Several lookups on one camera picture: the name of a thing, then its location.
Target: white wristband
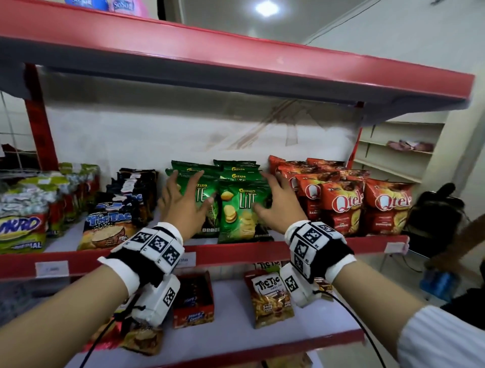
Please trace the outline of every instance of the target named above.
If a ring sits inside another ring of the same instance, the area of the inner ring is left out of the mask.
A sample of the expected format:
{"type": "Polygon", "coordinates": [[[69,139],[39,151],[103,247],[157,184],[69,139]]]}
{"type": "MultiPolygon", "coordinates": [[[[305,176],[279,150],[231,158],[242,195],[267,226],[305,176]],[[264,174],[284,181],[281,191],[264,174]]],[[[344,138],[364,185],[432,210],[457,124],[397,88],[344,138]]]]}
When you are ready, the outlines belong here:
{"type": "Polygon", "coordinates": [[[294,231],[298,229],[303,224],[310,222],[310,220],[300,220],[296,221],[294,224],[290,225],[290,227],[285,232],[285,242],[286,244],[290,245],[291,243],[291,236],[293,235],[294,231]]]}
{"type": "Polygon", "coordinates": [[[169,224],[168,222],[159,222],[157,226],[163,227],[170,231],[175,237],[175,240],[179,242],[180,245],[183,245],[182,234],[180,234],[180,231],[178,231],[178,229],[174,225],[169,224]]]}
{"type": "Polygon", "coordinates": [[[335,263],[333,266],[330,266],[327,268],[327,272],[325,273],[325,279],[329,283],[333,283],[337,275],[339,274],[340,270],[345,266],[348,265],[349,263],[355,262],[356,258],[352,254],[348,254],[345,257],[343,257],[340,261],[335,263]]]}
{"type": "Polygon", "coordinates": [[[138,290],[138,288],[140,287],[140,277],[138,277],[138,275],[125,263],[116,258],[99,257],[97,260],[102,264],[110,267],[111,269],[113,269],[114,272],[118,274],[118,276],[125,283],[129,296],[131,296],[135,293],[135,291],[138,290]]]}

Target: ceiling light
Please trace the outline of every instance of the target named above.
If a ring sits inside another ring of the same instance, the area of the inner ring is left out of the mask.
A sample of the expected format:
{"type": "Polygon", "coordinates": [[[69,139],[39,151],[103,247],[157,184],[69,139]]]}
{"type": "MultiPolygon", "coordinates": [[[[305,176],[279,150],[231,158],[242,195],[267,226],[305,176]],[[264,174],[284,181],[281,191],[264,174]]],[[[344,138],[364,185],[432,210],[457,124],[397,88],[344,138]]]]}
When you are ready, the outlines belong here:
{"type": "Polygon", "coordinates": [[[274,2],[266,0],[256,5],[256,11],[263,17],[270,17],[279,12],[278,5],[274,2]]]}

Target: white sleeve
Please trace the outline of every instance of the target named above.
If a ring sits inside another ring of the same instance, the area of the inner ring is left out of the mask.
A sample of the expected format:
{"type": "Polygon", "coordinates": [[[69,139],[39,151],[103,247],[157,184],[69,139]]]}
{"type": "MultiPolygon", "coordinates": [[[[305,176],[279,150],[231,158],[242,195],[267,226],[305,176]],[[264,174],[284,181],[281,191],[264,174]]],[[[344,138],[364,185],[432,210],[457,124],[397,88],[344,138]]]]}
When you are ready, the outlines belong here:
{"type": "Polygon", "coordinates": [[[485,331],[433,306],[408,321],[397,348],[402,368],[485,367],[485,331]]]}

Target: blue object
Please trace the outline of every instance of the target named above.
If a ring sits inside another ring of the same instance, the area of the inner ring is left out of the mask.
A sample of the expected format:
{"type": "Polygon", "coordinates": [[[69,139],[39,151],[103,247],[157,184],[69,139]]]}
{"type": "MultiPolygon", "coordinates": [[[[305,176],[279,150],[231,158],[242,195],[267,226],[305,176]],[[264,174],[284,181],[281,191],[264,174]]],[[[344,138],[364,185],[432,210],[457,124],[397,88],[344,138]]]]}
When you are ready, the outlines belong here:
{"type": "Polygon", "coordinates": [[[97,10],[108,11],[109,6],[107,0],[65,0],[66,4],[82,6],[83,8],[91,8],[97,10]]]}
{"type": "Polygon", "coordinates": [[[441,299],[450,302],[460,284],[458,275],[450,272],[439,272],[428,269],[420,281],[420,289],[441,299]]]}

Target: pink package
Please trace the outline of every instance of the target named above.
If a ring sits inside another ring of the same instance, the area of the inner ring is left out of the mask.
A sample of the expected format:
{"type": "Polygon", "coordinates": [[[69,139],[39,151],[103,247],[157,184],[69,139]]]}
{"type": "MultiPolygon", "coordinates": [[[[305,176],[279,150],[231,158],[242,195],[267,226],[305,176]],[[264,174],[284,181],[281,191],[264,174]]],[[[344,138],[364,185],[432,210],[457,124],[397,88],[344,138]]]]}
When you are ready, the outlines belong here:
{"type": "Polygon", "coordinates": [[[110,12],[150,18],[142,0],[109,0],[110,12]]]}

